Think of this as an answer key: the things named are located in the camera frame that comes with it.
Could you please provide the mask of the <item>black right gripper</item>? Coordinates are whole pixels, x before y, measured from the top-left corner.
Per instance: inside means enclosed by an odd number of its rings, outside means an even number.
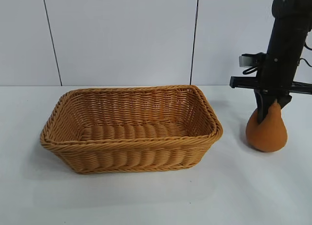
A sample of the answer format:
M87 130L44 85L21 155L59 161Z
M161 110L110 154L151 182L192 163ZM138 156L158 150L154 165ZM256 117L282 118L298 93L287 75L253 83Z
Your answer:
M312 93L311 84L293 80L311 28L312 18L309 16L275 19L266 54L244 54L246 57L257 59L258 62L243 74L247 75L256 70L256 76L231 77L230 87L255 89L258 124L262 123L268 114L271 105L269 93ZM283 95L277 102L283 109L291 100L291 95Z

